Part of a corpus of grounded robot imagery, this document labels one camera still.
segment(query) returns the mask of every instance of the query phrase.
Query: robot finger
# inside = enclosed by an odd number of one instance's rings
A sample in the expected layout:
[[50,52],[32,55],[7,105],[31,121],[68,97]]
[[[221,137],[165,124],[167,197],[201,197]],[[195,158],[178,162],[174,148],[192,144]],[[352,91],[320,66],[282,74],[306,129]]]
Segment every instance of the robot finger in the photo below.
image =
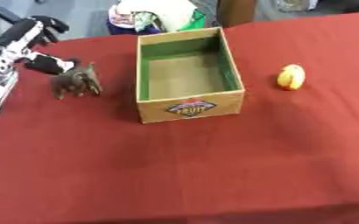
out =
[[45,28],[52,27],[55,31],[59,33],[64,33],[69,31],[69,25],[58,20],[57,18],[45,17],[45,16],[32,16],[32,18],[42,22]]
[[53,43],[59,42],[57,37],[51,31],[44,29],[43,34],[50,42],[53,42]]

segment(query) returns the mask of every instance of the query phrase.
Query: brown toy elephant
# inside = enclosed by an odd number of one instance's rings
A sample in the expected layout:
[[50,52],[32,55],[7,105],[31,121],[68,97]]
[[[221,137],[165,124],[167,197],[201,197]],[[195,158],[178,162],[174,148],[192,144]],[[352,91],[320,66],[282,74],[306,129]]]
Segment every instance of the brown toy elephant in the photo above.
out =
[[87,90],[96,96],[102,92],[102,86],[94,70],[94,63],[53,76],[51,85],[54,97],[59,100],[64,98],[66,92],[71,92],[75,96],[83,96]]

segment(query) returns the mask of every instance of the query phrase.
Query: cloth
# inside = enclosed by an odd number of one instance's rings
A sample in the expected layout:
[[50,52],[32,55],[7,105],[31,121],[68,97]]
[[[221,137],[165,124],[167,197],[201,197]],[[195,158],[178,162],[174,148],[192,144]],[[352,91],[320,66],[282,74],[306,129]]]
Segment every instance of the cloth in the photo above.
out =
[[117,5],[111,6],[109,9],[109,21],[115,26],[130,29],[135,28],[135,21],[130,10],[118,12]]
[[117,5],[113,5],[109,9],[109,21],[112,25],[124,29],[134,28],[136,32],[145,30],[145,28],[153,23],[157,17],[150,12],[136,12],[126,11],[120,14],[117,11]]
[[[0,223],[359,223],[359,13],[225,32],[242,113],[177,122],[138,120],[137,37],[46,48],[94,61],[105,91],[56,101],[23,70],[0,115]],[[296,92],[275,85],[289,64]]]
[[187,25],[195,10],[196,6],[189,0],[123,0],[114,10],[110,9],[111,13],[114,11],[120,15],[146,11],[153,13],[168,32],[176,32]]
[[160,30],[156,29],[152,25],[145,27],[142,31],[136,31],[134,28],[123,28],[116,25],[113,25],[108,20],[107,27],[111,35],[121,35],[121,34],[130,34],[130,35],[150,35],[161,33]]
[[135,13],[135,30],[136,32],[140,32],[145,30],[146,27],[153,24],[153,21],[157,17],[150,12],[138,12]]

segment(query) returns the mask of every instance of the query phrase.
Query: tablecloth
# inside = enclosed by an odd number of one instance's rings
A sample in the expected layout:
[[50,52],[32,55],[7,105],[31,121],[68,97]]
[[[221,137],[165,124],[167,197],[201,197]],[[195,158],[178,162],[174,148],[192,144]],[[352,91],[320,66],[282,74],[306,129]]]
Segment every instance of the tablecloth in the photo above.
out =
[[[104,92],[54,100],[23,70],[0,116],[0,223],[359,223],[359,14],[225,30],[240,115],[142,124],[132,36],[45,49]],[[288,64],[296,92],[275,86]]]

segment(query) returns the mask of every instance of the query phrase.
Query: floor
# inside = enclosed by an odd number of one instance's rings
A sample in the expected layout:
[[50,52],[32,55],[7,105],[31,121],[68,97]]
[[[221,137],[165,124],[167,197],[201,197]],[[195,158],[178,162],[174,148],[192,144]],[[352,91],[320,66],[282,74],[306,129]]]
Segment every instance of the floor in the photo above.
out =
[[[191,0],[207,15],[210,25],[215,20],[217,0]],[[47,15],[59,18],[71,26],[61,39],[79,39],[108,35],[105,26],[107,10],[117,0],[46,0],[38,4],[33,0],[0,0],[0,6],[20,17]]]
[[[16,13],[20,17],[47,15],[59,18],[71,26],[71,31],[60,35],[60,39],[80,39],[106,36],[105,21],[107,10],[118,0],[46,0],[46,3],[35,3],[34,0],[0,0],[0,6]],[[215,21],[217,0],[190,0],[207,15],[206,26]],[[301,18],[340,13],[339,4],[351,0],[328,0],[319,3],[317,10],[283,13],[276,9],[275,0],[258,0],[255,21]]]

